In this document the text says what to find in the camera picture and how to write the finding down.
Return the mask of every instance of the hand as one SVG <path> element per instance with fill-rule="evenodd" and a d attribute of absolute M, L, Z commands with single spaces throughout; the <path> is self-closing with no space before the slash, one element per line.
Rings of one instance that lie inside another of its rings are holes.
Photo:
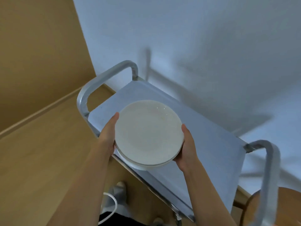
<path fill-rule="evenodd" d="M 184 133 L 184 144 L 179 154 L 174 158 L 174 161 L 181 171 L 186 172 L 193 168 L 199 160 L 193 137 L 184 124 L 182 124 L 182 132 Z"/>
<path fill-rule="evenodd" d="M 98 138 L 98 143 L 101 144 L 101 148 L 108 150 L 110 152 L 110 155 L 114 153 L 115 124 L 118 118 L 119 113 L 117 112 L 104 126 Z"/>

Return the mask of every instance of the white cable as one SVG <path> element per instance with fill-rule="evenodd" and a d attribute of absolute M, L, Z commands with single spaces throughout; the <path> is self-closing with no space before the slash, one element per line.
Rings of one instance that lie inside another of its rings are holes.
<path fill-rule="evenodd" d="M 112 195 L 112 194 L 109 194 L 109 193 L 103 193 L 104 195 L 107 195 L 109 197 L 111 197 L 113 199 L 113 201 L 115 202 L 115 209 L 113 210 L 113 212 L 110 213 L 110 215 L 108 215 L 105 219 L 101 220 L 98 222 L 98 225 L 102 224 L 103 222 L 105 222 L 107 219 L 109 219 L 117 210 L 117 200 L 116 198 Z"/>

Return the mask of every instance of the left hand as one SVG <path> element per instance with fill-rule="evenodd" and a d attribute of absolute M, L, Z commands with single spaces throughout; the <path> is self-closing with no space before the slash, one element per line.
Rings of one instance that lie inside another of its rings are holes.
<path fill-rule="evenodd" d="M 110 155 L 114 153 L 115 124 L 118 118 L 119 113 L 117 112 L 104 126 L 98 138 L 98 143 L 102 145 L 104 150 L 109 151 Z"/>

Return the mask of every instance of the wooden floor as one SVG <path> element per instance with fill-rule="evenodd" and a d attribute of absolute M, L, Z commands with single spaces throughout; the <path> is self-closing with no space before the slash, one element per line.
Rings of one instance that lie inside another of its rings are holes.
<path fill-rule="evenodd" d="M 112 95 L 100 87 L 91 110 Z M 0 139 L 0 225 L 46 225 L 96 138 L 76 107 L 77 95 Z M 119 181 L 128 187 L 133 218 L 150 224 L 160 216 L 174 224 L 171 209 L 113 158 L 105 190 Z M 189 220 L 184 225 L 192 225 Z"/>

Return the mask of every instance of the stack of plates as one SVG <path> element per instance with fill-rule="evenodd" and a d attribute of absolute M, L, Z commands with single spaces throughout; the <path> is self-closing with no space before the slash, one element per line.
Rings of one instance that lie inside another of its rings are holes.
<path fill-rule="evenodd" d="M 122 160 L 138 170 L 162 166 L 181 150 L 182 122 L 168 106 L 151 100 L 126 106 L 115 126 L 115 144 Z"/>

